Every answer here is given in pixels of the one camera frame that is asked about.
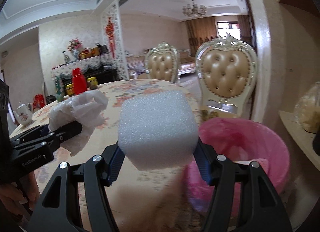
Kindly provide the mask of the person's left hand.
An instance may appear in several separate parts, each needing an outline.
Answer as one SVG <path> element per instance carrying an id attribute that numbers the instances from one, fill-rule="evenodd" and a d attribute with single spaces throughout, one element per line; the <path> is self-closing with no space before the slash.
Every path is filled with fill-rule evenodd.
<path id="1" fill-rule="evenodd" d="M 37 184 L 35 173 L 31 172 L 21 178 L 23 191 L 29 199 L 29 208 L 33 209 L 40 197 L 39 186 Z M 24 215 L 25 208 L 21 205 L 24 201 L 23 193 L 13 184 L 1 185 L 1 201 L 6 209 L 15 215 Z"/>

